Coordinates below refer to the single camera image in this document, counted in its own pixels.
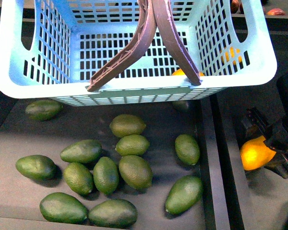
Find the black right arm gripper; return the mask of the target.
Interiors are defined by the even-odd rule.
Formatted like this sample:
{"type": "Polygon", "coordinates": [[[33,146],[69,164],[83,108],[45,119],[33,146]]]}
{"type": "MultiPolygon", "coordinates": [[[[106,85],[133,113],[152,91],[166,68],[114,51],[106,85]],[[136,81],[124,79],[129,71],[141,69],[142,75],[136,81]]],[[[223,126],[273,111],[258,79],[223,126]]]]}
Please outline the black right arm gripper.
{"type": "Polygon", "coordinates": [[[277,90],[285,111],[285,115],[270,124],[266,117],[255,107],[248,109],[243,124],[247,130],[255,129],[265,137],[265,145],[275,156],[263,167],[288,179],[288,73],[276,82],[277,90]]]}

